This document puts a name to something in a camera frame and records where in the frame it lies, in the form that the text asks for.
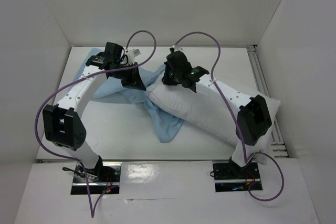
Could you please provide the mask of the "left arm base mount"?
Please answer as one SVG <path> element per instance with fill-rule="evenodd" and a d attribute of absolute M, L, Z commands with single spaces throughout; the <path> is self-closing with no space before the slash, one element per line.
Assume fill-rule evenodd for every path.
<path fill-rule="evenodd" d="M 105 162 L 102 175 L 95 176 L 88 173 L 89 189 L 92 195 L 100 195 L 106 191 L 108 195 L 119 194 L 121 163 Z M 77 165 L 74 169 L 63 167 L 64 172 L 72 173 L 71 195 L 87 195 L 87 185 L 82 168 Z"/>

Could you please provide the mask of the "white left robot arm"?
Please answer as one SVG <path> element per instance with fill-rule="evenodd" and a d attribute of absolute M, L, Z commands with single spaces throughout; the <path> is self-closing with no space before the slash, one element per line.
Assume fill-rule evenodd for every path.
<path fill-rule="evenodd" d="M 109 78 L 120 80 L 124 88 L 145 90 L 135 60 L 138 55 L 138 49 L 127 51 L 108 42 L 103 52 L 88 58 L 79 82 L 55 105 L 47 105 L 42 111 L 45 138 L 81 161 L 85 176 L 93 182 L 103 177 L 104 169 L 102 158 L 86 142 L 87 131 L 81 121 L 83 111 Z"/>

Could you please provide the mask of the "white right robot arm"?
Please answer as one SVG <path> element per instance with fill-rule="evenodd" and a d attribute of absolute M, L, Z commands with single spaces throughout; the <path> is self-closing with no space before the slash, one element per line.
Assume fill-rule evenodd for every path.
<path fill-rule="evenodd" d="M 193 68 L 186 55 L 173 47 L 170 48 L 170 54 L 164 64 L 164 85 L 182 86 L 228 108 L 236 126 L 236 135 L 242 144 L 244 158 L 244 161 L 234 161 L 231 158 L 229 172 L 235 178 L 242 177 L 254 156 L 252 147 L 272 126 L 265 98 L 261 95 L 251 97 L 241 93 L 216 80 L 213 72 L 203 67 Z"/>

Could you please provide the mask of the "light blue pillowcase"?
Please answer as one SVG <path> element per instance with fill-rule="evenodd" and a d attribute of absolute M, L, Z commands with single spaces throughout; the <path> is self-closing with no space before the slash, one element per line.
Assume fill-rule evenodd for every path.
<path fill-rule="evenodd" d="M 73 81 L 80 78 L 87 60 L 101 51 L 99 48 L 91 48 L 76 72 Z M 149 91 L 149 87 L 153 85 L 155 81 L 159 80 L 160 74 L 164 72 L 164 67 L 164 65 L 161 65 L 154 72 L 139 68 L 140 77 L 147 91 Z M 145 91 L 123 88 L 121 81 L 115 78 L 108 78 L 95 92 L 92 99 L 101 103 L 137 104 L 137 106 L 139 105 L 145 108 L 151 117 L 155 133 L 161 143 L 169 143 L 172 141 L 184 123 L 183 119 L 173 116 L 159 108 L 158 105 L 149 99 Z"/>

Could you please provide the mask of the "white pillow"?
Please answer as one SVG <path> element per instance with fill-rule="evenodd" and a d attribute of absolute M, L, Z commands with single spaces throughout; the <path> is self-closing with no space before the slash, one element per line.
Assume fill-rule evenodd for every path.
<path fill-rule="evenodd" d="M 240 92 L 233 97 L 233 95 L 227 94 L 226 91 L 224 91 L 224 88 L 221 87 L 221 90 L 228 101 L 230 99 L 233 101 L 234 98 L 240 96 L 241 93 L 249 95 L 249 97 L 255 97 L 257 95 L 262 96 L 267 103 L 271 123 L 274 123 L 280 107 L 280 101 L 270 98 L 257 91 L 255 88 L 247 87 L 241 83 L 232 80 L 228 80 L 226 83 Z M 207 98 L 206 95 L 194 93 L 181 85 L 164 85 L 161 80 L 150 85 L 146 89 L 145 94 L 163 111 L 193 123 L 219 137 L 221 140 L 235 146 L 232 161 L 240 167 L 246 165 L 243 146 L 236 135 L 236 125 L 222 98 L 217 102 L 214 98 Z M 253 153 L 259 151 L 266 153 L 268 151 L 267 149 L 271 141 L 271 133 L 272 126 L 268 129 L 266 134 L 258 140 L 255 146 L 245 145 L 247 158 L 253 155 Z"/>

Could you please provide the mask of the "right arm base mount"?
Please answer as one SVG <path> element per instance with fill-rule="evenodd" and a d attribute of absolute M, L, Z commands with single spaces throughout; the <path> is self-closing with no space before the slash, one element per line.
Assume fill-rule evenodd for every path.
<path fill-rule="evenodd" d="M 209 175 L 214 179 L 217 193 L 263 190 L 259 167 L 256 162 L 251 162 L 244 170 L 231 166 L 229 160 L 213 161 L 213 169 Z"/>

